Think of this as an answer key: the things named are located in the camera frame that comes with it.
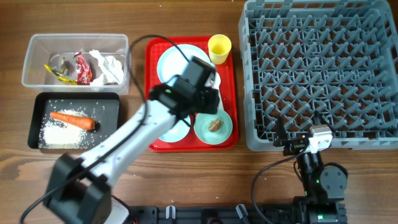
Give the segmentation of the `white tissue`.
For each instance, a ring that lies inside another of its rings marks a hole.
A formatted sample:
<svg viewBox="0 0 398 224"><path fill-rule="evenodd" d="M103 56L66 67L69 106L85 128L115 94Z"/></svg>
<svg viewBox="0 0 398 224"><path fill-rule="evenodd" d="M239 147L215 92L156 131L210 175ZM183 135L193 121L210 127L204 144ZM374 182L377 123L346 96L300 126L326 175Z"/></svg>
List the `white tissue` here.
<svg viewBox="0 0 398 224"><path fill-rule="evenodd" d="M91 86L122 84L124 71L122 63L113 56L102 56L98 50L91 50L89 54L97 59L101 75L93 79Z"/></svg>

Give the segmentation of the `yellow plastic cup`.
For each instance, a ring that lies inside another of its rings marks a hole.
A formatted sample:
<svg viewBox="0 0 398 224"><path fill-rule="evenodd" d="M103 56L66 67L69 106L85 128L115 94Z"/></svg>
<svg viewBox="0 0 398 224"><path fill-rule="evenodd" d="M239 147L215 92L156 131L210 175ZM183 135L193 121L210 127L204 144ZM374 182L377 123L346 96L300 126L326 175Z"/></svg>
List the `yellow plastic cup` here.
<svg viewBox="0 0 398 224"><path fill-rule="evenodd" d="M210 37L208 41L208 51L210 60L220 65L224 63L232 48L230 39L223 34L216 34Z"/></svg>

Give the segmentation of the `orange carrot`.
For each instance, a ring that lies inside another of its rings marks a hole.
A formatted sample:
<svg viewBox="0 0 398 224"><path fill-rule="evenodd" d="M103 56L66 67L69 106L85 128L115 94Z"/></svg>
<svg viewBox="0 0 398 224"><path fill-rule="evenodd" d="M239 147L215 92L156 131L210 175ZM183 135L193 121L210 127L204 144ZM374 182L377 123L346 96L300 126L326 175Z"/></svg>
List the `orange carrot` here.
<svg viewBox="0 0 398 224"><path fill-rule="evenodd" d="M84 130L93 130L95 129L96 122L92 118L89 117L81 117L81 116L74 116L69 114L63 114L58 112L51 112L50 116L53 119L57 119L59 121L63 121L65 123L71 124L73 126L77 126Z"/></svg>

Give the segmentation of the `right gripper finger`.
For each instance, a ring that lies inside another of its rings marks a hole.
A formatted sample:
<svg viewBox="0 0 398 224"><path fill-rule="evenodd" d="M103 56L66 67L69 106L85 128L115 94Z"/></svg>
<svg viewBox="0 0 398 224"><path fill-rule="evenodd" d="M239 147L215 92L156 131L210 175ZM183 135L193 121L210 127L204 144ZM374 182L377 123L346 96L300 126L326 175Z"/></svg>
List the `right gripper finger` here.
<svg viewBox="0 0 398 224"><path fill-rule="evenodd" d="M277 131L275 135L275 139L273 142L274 146L285 146L288 141L288 135L284 128L283 118L279 116L277 118Z"/></svg>
<svg viewBox="0 0 398 224"><path fill-rule="evenodd" d="M327 125L330 128L331 132L335 134L335 130L333 129L333 127L328 123L327 120L323 118L323 116L319 113L319 111L317 110L314 111L312 120L314 126Z"/></svg>

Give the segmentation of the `teal bowl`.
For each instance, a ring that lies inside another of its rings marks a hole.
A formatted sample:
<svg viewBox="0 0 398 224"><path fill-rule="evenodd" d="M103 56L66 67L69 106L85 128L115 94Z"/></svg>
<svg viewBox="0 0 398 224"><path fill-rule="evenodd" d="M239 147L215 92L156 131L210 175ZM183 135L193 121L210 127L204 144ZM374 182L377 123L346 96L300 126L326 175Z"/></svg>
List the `teal bowl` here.
<svg viewBox="0 0 398 224"><path fill-rule="evenodd" d="M218 109L216 114L198 113L193 128L202 142L217 145L230 137L233 122L226 111Z"/></svg>

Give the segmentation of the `clear plastic bin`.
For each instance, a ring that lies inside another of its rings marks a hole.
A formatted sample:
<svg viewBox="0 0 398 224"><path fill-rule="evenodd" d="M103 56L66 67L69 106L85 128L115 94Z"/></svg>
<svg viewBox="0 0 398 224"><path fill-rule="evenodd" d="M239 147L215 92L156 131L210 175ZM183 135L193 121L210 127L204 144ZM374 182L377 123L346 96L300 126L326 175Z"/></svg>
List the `clear plastic bin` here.
<svg viewBox="0 0 398 224"><path fill-rule="evenodd" d="M128 37L124 34L36 34L30 39L25 56L21 83L37 91L54 92L129 92L129 74L126 70ZM103 57L114 57L121 62L123 76L120 82L105 85L68 85L57 79L54 70L67 67L61 77L77 80L78 69L73 56L81 53L90 65L93 78L103 72L98 59L90 55L97 50Z"/></svg>

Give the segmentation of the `red snack wrapper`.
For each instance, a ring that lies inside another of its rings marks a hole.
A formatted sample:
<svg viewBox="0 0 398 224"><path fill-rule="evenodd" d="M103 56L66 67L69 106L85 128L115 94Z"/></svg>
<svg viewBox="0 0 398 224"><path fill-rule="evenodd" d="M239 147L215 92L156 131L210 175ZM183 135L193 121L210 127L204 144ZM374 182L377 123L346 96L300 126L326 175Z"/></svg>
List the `red snack wrapper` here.
<svg viewBox="0 0 398 224"><path fill-rule="evenodd" d="M77 52L73 58L77 68L77 84L89 85L93 80L90 64L84 59L81 52Z"/></svg>

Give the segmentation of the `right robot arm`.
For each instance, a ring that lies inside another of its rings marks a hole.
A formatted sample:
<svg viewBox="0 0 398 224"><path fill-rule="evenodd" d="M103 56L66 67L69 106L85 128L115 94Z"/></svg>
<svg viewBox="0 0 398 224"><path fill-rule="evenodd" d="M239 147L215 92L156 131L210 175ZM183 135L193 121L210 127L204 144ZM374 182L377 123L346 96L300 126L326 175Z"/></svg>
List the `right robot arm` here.
<svg viewBox="0 0 398 224"><path fill-rule="evenodd" d="M333 139L333 128L314 113L315 124L301 138L290 139L282 117L277 118L274 146L283 147L284 156L294 156L305 195L294 197L289 210L291 223L347 223L345 190L348 171L341 165L324 163L321 152L328 149Z"/></svg>

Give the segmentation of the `light blue plate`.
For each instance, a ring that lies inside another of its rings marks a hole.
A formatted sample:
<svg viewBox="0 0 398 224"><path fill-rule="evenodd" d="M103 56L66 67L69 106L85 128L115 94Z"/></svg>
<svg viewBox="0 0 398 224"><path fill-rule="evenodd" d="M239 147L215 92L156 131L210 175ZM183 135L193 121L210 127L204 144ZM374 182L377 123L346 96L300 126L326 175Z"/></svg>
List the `light blue plate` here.
<svg viewBox="0 0 398 224"><path fill-rule="evenodd" d="M190 44L179 44L178 47L188 59L191 60L192 57L198 57L210 65L215 66L215 64L211 62L209 56L207 56L207 54L199 47ZM160 56L157 63L157 74L160 82L165 83L174 75L181 75L187 65L188 62L185 57L176 47L173 46L167 49Z"/></svg>

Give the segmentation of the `grey dishwasher rack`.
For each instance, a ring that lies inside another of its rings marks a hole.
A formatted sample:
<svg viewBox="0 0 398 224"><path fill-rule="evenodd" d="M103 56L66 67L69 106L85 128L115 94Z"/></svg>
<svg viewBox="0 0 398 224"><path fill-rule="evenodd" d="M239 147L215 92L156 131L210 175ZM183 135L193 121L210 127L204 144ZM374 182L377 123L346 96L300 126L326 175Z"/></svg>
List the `grey dishwasher rack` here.
<svg viewBox="0 0 398 224"><path fill-rule="evenodd" d="M397 148L397 30L387 1L247 1L239 20L246 144L273 151L319 113L333 147Z"/></svg>

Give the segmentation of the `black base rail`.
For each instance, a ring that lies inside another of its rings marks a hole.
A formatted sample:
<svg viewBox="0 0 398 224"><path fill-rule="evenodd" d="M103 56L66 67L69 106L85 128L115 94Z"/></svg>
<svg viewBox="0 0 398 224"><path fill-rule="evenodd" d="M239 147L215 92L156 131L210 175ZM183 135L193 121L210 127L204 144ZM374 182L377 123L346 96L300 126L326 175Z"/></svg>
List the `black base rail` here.
<svg viewBox="0 0 398 224"><path fill-rule="evenodd" d="M272 223L347 224L345 205L291 204L263 205L260 212L239 204L235 207L131 207L125 223L148 224L206 224L206 223L265 223L264 215Z"/></svg>

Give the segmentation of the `light blue rice bowl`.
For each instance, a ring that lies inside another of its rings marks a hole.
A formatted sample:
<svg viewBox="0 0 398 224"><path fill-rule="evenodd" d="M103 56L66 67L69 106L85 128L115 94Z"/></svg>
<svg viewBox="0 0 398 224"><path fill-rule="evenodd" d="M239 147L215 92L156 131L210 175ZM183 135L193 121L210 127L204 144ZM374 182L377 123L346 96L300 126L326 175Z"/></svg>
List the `light blue rice bowl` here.
<svg viewBox="0 0 398 224"><path fill-rule="evenodd" d="M163 134L159 139L163 142L181 141L190 131L191 119L187 116L184 120L179 120L172 129Z"/></svg>

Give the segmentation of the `brown food scrap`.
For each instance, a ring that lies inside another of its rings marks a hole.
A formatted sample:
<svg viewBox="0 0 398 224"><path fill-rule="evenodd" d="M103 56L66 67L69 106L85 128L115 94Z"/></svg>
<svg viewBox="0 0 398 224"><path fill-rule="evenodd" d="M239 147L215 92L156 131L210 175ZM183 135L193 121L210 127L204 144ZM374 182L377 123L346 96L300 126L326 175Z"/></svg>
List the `brown food scrap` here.
<svg viewBox="0 0 398 224"><path fill-rule="evenodd" d="M222 127L223 123L222 120L220 120L219 118L213 120L209 126L208 126L208 130L212 133L215 133L217 131L219 131Z"/></svg>

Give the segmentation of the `red plastic tray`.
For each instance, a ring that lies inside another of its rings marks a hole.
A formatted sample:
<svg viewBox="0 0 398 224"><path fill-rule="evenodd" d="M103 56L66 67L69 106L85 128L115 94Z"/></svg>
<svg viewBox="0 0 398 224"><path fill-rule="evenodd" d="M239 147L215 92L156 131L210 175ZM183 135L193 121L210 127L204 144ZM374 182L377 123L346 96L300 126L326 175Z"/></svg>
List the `red plastic tray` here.
<svg viewBox="0 0 398 224"><path fill-rule="evenodd" d="M157 64L161 55L172 44L163 39L152 39L146 46L146 64L145 64L145 95L149 96L149 90L160 84L157 73ZM232 120L233 129L230 137L223 143L210 145L202 142L191 129L187 136L179 142L167 143L160 139L154 141L149 148L155 152L194 152L194 151L216 151L232 148L239 139L238 128L238 110L236 108L236 89L234 76L233 56L228 55L225 63L218 65L217 72L221 76L221 99L224 110L229 114Z"/></svg>

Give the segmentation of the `white plastic spoon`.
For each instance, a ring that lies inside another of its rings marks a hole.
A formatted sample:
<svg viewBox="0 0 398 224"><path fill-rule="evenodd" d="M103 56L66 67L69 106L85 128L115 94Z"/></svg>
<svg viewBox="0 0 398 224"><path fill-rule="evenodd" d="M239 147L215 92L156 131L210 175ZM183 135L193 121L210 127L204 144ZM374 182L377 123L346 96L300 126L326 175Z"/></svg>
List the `white plastic spoon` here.
<svg viewBox="0 0 398 224"><path fill-rule="evenodd" d="M220 84L221 84L221 77L218 72L215 73L215 80L213 82L213 88L218 90L218 96L219 96L219 103L218 103L218 109L223 110L223 101L221 97L221 92L220 92Z"/></svg>

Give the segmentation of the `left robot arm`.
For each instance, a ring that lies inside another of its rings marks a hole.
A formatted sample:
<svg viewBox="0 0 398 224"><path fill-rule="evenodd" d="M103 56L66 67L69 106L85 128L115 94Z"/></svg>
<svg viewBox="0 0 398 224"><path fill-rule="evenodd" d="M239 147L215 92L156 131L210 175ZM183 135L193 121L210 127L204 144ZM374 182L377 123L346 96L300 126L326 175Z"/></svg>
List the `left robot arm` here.
<svg viewBox="0 0 398 224"><path fill-rule="evenodd" d="M209 86L166 84L151 89L136 114L104 142L56 160L44 205L65 223L124 223L127 206L111 195L125 170L156 139L195 113L215 114L220 98Z"/></svg>

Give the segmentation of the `spilled white rice pile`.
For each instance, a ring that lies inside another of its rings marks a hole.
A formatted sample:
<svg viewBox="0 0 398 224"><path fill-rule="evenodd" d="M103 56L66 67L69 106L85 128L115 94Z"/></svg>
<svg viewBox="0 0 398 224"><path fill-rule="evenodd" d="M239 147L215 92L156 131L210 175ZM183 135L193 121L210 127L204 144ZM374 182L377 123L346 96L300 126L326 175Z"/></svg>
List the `spilled white rice pile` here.
<svg viewBox="0 0 398 224"><path fill-rule="evenodd" d="M39 131L40 149L79 149L86 141L87 131L45 116Z"/></svg>

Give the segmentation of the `black plastic bin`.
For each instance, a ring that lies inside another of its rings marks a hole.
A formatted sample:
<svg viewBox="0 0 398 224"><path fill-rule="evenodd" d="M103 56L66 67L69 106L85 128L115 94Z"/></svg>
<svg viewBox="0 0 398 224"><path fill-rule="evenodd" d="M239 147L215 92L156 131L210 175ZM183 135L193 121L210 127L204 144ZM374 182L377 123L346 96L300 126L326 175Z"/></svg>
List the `black plastic bin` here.
<svg viewBox="0 0 398 224"><path fill-rule="evenodd" d="M94 130L87 131L86 141L79 149L89 150L110 137L119 127L119 95L116 93L57 93L43 92L37 95L30 124L27 145L32 149L52 151L58 149L40 149L39 131L45 116L58 112L74 116L89 117L95 120Z"/></svg>

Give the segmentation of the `yellow snack wrapper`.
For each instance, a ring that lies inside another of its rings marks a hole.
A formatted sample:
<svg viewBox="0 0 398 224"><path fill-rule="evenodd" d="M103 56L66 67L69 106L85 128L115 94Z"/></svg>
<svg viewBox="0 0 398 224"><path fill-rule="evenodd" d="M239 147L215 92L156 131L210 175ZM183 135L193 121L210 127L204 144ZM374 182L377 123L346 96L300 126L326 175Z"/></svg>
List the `yellow snack wrapper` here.
<svg viewBox="0 0 398 224"><path fill-rule="evenodd" d="M56 67L49 67L47 64L44 64L44 67L49 73L53 74L55 78L63 84L77 85L77 82L75 80L67 77L69 73L69 66L68 62L65 60L65 57L62 58L60 65Z"/></svg>

